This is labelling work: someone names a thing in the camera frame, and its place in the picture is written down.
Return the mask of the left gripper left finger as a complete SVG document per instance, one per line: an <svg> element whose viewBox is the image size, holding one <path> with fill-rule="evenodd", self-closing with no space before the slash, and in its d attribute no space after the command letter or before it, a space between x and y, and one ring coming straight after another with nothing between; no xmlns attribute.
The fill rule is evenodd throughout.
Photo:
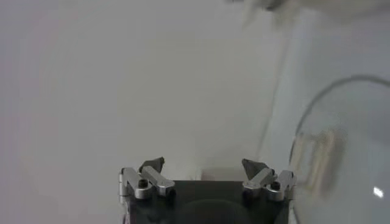
<svg viewBox="0 0 390 224"><path fill-rule="evenodd" d="M124 205L131 198L148 200L154 193L163 198L174 197L175 182L161 174L164 164L164 157L159 157L144 161L138 170L123 167L119 172L119 203Z"/></svg>

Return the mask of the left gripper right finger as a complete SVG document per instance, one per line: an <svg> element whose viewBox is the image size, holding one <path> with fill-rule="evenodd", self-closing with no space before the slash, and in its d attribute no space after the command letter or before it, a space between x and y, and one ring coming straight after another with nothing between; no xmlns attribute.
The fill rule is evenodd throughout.
<svg viewBox="0 0 390 224"><path fill-rule="evenodd" d="M254 200L266 197L270 201L281 202L294 198L296 175L290 170L283 170L279 174L265 163L242 159L241 164L247 175L243 182L243 197Z"/></svg>

